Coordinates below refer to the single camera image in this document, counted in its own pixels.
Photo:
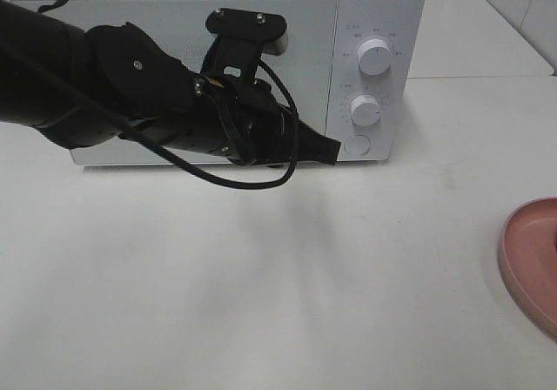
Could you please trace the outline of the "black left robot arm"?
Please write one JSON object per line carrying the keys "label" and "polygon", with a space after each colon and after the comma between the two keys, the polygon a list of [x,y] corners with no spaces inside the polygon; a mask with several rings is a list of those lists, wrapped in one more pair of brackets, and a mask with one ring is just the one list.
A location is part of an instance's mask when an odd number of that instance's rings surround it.
{"label": "black left robot arm", "polygon": [[1,5],[1,119],[68,150],[112,140],[220,156],[236,165],[332,165],[340,144],[302,122],[292,97],[273,95],[286,20],[223,9],[205,22],[214,41],[200,71],[168,55],[135,24],[80,29],[13,3]]}

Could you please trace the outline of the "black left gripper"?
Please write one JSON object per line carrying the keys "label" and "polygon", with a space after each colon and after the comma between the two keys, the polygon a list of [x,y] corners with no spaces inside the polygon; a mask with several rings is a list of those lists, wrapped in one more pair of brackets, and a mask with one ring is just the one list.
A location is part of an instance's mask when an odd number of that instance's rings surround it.
{"label": "black left gripper", "polygon": [[[231,76],[203,77],[195,98],[194,151],[237,165],[278,165],[292,159],[293,117],[260,78],[244,84]],[[335,165],[340,142],[299,122],[298,160]]]}

